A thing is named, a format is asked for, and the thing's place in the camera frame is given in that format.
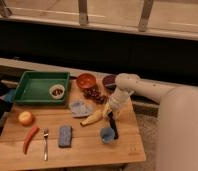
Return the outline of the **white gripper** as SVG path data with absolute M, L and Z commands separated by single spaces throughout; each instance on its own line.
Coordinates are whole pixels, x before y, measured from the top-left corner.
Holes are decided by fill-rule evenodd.
M 120 109 L 132 94 L 132 91 L 125 91 L 116 88 L 115 91 L 110 95 L 108 102 L 104 106 L 104 109 L 102 111 L 103 117 L 106 118 L 112 110 L 113 119 L 115 121 L 118 121 L 121 117 Z

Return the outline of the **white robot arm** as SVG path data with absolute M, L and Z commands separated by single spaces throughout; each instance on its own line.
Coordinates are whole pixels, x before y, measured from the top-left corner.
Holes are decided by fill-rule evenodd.
M 108 105 L 119 110 L 133 94 L 159 104 L 156 171 L 198 171 L 198 88 L 148 82 L 121 73 Z

